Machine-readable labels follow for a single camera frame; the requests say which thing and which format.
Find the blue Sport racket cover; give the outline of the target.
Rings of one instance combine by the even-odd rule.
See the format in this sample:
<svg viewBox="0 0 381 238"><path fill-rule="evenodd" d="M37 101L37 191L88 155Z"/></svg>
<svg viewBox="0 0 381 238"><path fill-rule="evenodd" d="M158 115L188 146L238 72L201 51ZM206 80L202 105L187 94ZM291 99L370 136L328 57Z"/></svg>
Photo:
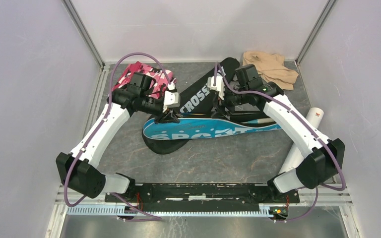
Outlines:
<svg viewBox="0 0 381 238"><path fill-rule="evenodd" d="M143 136L154 140L202 139L281 129L260 111L235 112L229 119L185 113L179 114L178 120L156 123L155 119L149 119L143 126Z"/></svg>

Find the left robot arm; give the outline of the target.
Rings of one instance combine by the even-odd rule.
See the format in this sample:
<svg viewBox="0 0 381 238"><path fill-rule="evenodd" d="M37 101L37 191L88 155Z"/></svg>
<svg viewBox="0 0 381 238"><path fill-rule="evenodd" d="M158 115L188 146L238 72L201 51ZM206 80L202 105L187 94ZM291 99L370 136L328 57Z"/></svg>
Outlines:
<svg viewBox="0 0 381 238"><path fill-rule="evenodd" d="M133 113L163 117L179 104L174 81L163 84L143 73L134 73L128 84L113 90L103 113L85 137L69 153L61 152L56 158L64 199L68 199L68 190L72 189L83 197L113 192L124 202L132 201L136 196L133 179L98 171L102 155Z"/></svg>

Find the black Crossway racket cover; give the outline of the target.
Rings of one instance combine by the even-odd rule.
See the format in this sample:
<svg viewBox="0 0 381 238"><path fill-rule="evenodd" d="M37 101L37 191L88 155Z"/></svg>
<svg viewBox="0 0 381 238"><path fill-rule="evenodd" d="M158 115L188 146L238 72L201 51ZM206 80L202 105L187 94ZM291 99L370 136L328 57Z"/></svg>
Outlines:
<svg viewBox="0 0 381 238"><path fill-rule="evenodd" d="M225 58L220 62L220 66L225 74L230 74L226 76L228 82L230 82L234 77L234 71L240 66L240 63L235 58ZM183 92L180 93L181 104L179 111L181 113L208 113L213 108L213 95L206 86L209 77L214 75L214 69L209 70L204 76L199 80L194 82ZM182 146L184 146L189 139L177 139L177 140L155 140L147 138L144 133L141 134L145 145L154 153L165 155L170 154Z"/></svg>

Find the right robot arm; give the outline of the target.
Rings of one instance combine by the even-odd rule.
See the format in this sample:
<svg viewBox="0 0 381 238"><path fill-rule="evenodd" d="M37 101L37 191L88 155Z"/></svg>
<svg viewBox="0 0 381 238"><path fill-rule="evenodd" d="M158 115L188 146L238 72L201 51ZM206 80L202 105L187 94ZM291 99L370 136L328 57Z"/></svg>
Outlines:
<svg viewBox="0 0 381 238"><path fill-rule="evenodd" d="M260 85L255 66L250 64L235 70L240 88L230 86L219 63L214 65L214 76L208 81L209 88L217 91L221 100L235 105L239 102L256 105L274 120L292 139L303 161L295 168L282 172L268 181L267 197L272 202L280 202L287 192L319 185L336 191L346 188L342 164L345 145L341 139L329 139L312 126L292 105L283 90L274 82Z"/></svg>

